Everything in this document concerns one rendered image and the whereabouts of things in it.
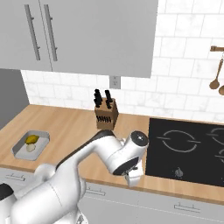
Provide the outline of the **wooden knife block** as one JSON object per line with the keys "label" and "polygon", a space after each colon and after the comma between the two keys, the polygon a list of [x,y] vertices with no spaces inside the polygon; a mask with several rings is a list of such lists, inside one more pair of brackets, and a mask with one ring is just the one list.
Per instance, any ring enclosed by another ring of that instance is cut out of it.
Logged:
{"label": "wooden knife block", "polygon": [[119,113],[116,100],[111,97],[108,90],[105,91],[105,95],[102,97],[99,89],[94,91],[96,127],[98,130],[113,130]]}

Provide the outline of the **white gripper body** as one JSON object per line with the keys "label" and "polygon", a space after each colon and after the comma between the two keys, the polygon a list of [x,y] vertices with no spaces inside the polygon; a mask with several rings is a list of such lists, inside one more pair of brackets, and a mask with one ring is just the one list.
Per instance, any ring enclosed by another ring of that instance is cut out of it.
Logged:
{"label": "white gripper body", "polygon": [[142,163],[139,162],[131,171],[125,175],[129,187],[137,186],[140,178],[144,175]]}

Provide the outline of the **narrow grey wall cupboard door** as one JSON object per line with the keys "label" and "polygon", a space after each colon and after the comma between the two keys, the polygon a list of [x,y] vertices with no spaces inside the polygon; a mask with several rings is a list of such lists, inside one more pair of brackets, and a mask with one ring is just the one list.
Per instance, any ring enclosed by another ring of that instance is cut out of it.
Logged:
{"label": "narrow grey wall cupboard door", "polygon": [[[29,4],[40,60],[32,45],[25,4]],[[52,71],[39,0],[0,0],[0,68]]]}

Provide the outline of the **grey fridge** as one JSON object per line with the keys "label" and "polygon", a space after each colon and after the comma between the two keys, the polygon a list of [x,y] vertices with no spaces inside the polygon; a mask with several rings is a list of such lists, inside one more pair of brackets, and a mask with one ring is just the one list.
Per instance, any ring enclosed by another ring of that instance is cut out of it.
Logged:
{"label": "grey fridge", "polygon": [[28,105],[21,72],[0,68],[0,130]]}

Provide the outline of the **grey wall socket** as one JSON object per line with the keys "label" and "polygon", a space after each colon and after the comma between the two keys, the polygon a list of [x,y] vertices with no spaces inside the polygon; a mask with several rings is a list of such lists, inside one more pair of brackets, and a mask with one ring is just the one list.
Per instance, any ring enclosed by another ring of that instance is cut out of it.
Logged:
{"label": "grey wall socket", "polygon": [[121,88],[121,77],[120,76],[110,76],[109,77],[109,87],[113,89]]}

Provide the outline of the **yellow lemon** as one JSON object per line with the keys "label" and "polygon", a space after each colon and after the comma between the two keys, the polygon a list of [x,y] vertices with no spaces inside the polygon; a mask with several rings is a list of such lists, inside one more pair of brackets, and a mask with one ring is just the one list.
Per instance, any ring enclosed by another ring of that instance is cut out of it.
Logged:
{"label": "yellow lemon", "polygon": [[30,135],[30,136],[28,136],[28,137],[24,140],[24,142],[25,142],[26,144],[35,144],[38,140],[39,140],[39,136],[37,136],[37,135]]}

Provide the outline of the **grey drawer front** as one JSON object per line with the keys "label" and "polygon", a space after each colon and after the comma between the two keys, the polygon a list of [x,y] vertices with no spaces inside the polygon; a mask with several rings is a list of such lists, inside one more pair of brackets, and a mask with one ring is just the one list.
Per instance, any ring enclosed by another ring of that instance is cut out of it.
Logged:
{"label": "grey drawer front", "polygon": [[35,178],[32,172],[0,167],[0,184],[2,183],[6,183],[14,193],[18,193],[24,188],[32,189],[35,186]]}
{"label": "grey drawer front", "polygon": [[224,206],[140,192],[137,224],[224,224]]}
{"label": "grey drawer front", "polygon": [[79,209],[89,224],[136,224],[138,192],[94,183],[87,183],[88,188],[106,193],[105,196],[85,193],[80,200]]}

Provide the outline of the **black hob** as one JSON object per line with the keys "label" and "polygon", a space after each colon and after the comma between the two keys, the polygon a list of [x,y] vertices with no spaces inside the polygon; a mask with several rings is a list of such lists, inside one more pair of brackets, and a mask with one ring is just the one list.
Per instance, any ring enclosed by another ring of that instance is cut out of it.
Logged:
{"label": "black hob", "polygon": [[224,187],[224,125],[151,118],[145,174]]}

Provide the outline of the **grey vegetable container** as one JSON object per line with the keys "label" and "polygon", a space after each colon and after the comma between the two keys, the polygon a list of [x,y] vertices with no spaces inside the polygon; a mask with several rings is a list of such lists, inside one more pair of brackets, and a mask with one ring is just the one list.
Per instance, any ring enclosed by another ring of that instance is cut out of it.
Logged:
{"label": "grey vegetable container", "polygon": [[35,161],[50,142],[50,135],[46,131],[28,130],[12,147],[15,158]]}

